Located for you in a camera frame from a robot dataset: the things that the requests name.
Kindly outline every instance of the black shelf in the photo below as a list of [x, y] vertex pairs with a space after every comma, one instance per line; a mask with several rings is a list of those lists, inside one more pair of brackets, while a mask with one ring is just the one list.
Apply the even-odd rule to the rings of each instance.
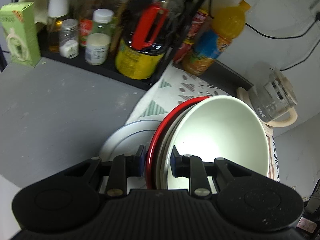
[[110, 55], [108, 56], [107, 60], [103, 64], [99, 66], [92, 66], [85, 61], [84, 48], [82, 48], [81, 46], [79, 47], [79, 55], [72, 59], [62, 57], [59, 53], [52, 53], [48, 50], [47, 32], [45, 29], [43, 29], [38, 34], [38, 41], [39, 41], [40, 53], [42, 57], [47, 57], [47, 58], [60, 61], [75, 67], [79, 67], [87, 71], [94, 72], [99, 75], [118, 80], [120, 82], [132, 85], [134, 87], [137, 87], [143, 90], [149, 90], [151, 86], [157, 82], [154, 76], [151, 76], [148, 79], [136, 80], [136, 79], [131, 79], [122, 75], [116, 69], [114, 58], [112, 58]]

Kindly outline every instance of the glass jar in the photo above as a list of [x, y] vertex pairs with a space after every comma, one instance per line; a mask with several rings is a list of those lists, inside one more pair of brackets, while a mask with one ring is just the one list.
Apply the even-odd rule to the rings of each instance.
[[67, 19], [62, 22], [59, 34], [60, 55], [74, 58], [79, 55], [78, 21]]
[[108, 9], [98, 9], [93, 13], [93, 27], [85, 48], [85, 60], [90, 65], [101, 65], [107, 59], [113, 15], [113, 11]]
[[266, 123], [277, 119], [297, 105], [290, 81], [277, 68], [269, 70], [267, 79], [261, 79], [248, 90], [254, 111]]
[[53, 18], [48, 17], [47, 33], [48, 33], [48, 48], [53, 53], [59, 53], [59, 33], [62, 22], [69, 18], [69, 15]]

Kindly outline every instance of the glass coffee pot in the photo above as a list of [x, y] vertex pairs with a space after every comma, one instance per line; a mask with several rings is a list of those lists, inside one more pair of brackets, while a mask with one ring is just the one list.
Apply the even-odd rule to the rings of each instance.
[[[269, 76], [264, 81], [259, 81], [248, 90], [252, 108], [258, 117], [267, 125], [285, 127], [297, 120], [297, 98], [289, 80], [277, 69], [269, 68]], [[285, 113], [290, 116], [282, 121], [275, 121]]]

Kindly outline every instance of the orange juice bottle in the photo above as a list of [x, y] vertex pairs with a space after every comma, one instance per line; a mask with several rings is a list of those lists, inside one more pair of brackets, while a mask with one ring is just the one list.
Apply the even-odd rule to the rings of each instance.
[[201, 75], [215, 59], [239, 36], [245, 25], [250, 5], [242, 0], [238, 6], [220, 9], [206, 31], [183, 58], [182, 66], [193, 75]]

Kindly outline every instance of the product label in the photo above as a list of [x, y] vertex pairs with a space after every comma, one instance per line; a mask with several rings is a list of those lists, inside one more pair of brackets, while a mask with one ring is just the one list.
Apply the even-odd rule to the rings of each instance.
[[88, 20], [88, 19], [80, 20], [79, 32], [80, 32], [81, 46], [84, 46], [84, 47], [86, 46], [87, 37], [90, 34], [91, 30], [92, 30], [92, 20]]
[[132, 79], [149, 78], [164, 54], [149, 56], [128, 47], [122, 39], [116, 56], [117, 70]]
[[186, 44], [182, 43], [180, 48], [178, 49], [176, 55], [173, 57], [173, 63], [177, 64], [180, 63], [180, 61], [183, 59], [183, 57], [188, 53], [188, 51], [191, 49], [192, 44]]
[[186, 56], [184, 67], [194, 74], [202, 74], [230, 43], [231, 41], [208, 30]]
[[197, 11], [196, 15], [192, 19], [191, 26], [187, 34], [188, 38], [194, 38], [196, 36], [207, 17], [207, 14]]
[[59, 50], [61, 56], [74, 58], [79, 54], [79, 43], [76, 40], [69, 40]]
[[91, 65], [100, 65], [107, 59], [109, 44], [107, 46], [96, 46], [87, 44], [85, 48], [85, 60]]

